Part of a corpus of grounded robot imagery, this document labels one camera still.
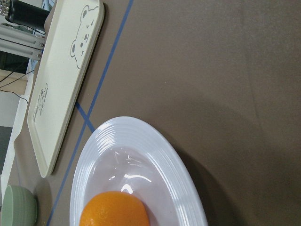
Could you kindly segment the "orange fruit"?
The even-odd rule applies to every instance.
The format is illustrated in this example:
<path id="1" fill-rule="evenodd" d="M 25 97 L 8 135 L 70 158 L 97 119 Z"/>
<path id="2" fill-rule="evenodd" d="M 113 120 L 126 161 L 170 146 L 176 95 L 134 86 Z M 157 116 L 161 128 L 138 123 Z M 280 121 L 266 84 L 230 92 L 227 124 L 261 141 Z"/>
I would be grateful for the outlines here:
<path id="1" fill-rule="evenodd" d="M 84 207 L 80 226 L 148 226 L 144 204 L 132 194 L 118 191 L 100 193 Z"/>

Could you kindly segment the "cream bear print tray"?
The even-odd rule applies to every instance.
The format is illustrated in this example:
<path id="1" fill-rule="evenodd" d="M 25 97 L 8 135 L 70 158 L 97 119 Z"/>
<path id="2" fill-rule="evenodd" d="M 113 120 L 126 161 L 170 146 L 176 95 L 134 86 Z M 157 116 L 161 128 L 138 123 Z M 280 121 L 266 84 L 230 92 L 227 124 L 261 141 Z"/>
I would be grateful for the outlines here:
<path id="1" fill-rule="evenodd" d="M 27 124 L 40 175 L 55 166 L 104 20 L 100 0 L 59 0 L 29 105 Z"/>

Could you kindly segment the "white ribbed plate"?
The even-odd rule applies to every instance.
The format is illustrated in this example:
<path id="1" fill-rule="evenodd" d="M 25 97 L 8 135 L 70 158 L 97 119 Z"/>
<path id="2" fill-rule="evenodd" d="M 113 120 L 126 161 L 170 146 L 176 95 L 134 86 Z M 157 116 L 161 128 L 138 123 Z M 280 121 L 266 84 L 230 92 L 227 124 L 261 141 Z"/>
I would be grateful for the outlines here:
<path id="1" fill-rule="evenodd" d="M 139 198 L 152 226 L 206 226 L 196 187 L 181 158 L 151 125 L 116 117 L 86 142 L 74 173 L 70 225 L 97 194 L 121 191 Z"/>

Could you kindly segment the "black cylinder object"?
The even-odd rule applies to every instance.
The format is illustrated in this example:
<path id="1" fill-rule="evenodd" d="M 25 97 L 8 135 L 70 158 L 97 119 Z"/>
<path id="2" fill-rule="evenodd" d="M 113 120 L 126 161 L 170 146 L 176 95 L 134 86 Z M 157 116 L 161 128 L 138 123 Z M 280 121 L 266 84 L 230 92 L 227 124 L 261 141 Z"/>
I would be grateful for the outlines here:
<path id="1" fill-rule="evenodd" d="M 45 21 L 49 11 L 30 5 L 20 0 L 1 0 L 0 14 L 11 23 L 45 30 Z"/>

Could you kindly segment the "pale green bowl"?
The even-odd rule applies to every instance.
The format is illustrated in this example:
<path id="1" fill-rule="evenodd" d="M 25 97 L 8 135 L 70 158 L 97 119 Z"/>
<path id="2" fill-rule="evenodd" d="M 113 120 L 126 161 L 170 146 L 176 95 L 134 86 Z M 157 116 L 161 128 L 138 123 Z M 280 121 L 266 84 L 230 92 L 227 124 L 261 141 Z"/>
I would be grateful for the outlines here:
<path id="1" fill-rule="evenodd" d="M 1 209 L 2 226 L 33 226 L 37 213 L 37 202 L 27 188 L 7 186 Z"/>

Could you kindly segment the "aluminium frame profile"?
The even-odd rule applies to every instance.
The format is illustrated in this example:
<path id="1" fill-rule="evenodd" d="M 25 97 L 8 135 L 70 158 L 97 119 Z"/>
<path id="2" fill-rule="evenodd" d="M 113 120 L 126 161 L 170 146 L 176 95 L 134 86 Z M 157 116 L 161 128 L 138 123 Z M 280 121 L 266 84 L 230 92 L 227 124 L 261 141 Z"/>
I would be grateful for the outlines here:
<path id="1" fill-rule="evenodd" d="M 44 47 L 43 36 L 0 25 L 1 51 L 39 61 Z"/>

